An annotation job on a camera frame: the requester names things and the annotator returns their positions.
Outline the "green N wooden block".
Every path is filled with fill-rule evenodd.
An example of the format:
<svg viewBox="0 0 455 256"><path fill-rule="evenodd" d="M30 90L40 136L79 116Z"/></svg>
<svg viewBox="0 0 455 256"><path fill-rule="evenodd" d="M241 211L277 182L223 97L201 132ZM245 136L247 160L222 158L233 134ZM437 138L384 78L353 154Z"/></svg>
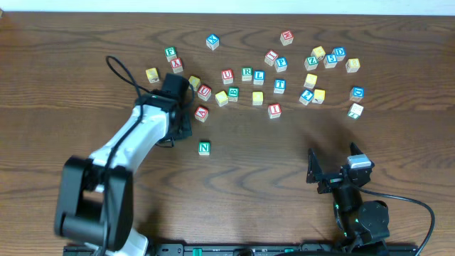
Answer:
<svg viewBox="0 0 455 256"><path fill-rule="evenodd" d="M198 144L198 154L201 156L210 155L210 142L200 142Z"/></svg>

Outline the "green R wooden block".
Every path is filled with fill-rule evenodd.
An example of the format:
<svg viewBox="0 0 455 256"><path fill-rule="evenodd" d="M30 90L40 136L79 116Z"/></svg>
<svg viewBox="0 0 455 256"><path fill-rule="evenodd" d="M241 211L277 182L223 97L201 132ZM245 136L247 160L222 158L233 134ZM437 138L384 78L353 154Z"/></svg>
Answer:
<svg viewBox="0 0 455 256"><path fill-rule="evenodd" d="M253 76L253 69L252 67L242 67L242 81L247 82L247 81L252 81L252 76Z"/></svg>

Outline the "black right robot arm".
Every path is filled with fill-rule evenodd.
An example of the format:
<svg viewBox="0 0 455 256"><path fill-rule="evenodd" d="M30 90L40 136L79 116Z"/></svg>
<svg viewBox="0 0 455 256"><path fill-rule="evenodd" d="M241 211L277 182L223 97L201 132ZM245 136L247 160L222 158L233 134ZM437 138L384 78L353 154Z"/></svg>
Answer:
<svg viewBox="0 0 455 256"><path fill-rule="evenodd" d="M344 239L336 243L338 250L352 252L356 248L384 242L390 236L388 207L382 201L364 201L362 186L370 181L374 163L352 143L347 164L339 172L325 174L313 149L309 149L307 183L317 183L319 194L333 196L333 211Z"/></svg>

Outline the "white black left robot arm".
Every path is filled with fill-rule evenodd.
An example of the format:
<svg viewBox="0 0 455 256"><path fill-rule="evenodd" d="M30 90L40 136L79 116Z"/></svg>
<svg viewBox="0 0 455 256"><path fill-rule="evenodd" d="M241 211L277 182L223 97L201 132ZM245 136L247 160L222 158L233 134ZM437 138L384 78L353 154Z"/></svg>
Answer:
<svg viewBox="0 0 455 256"><path fill-rule="evenodd" d="M181 131L186 93L153 90L136 100L120 130L86 159L63 166L56 235L98 255L145 255L148 239L133 226L133 176L156 143Z"/></svg>

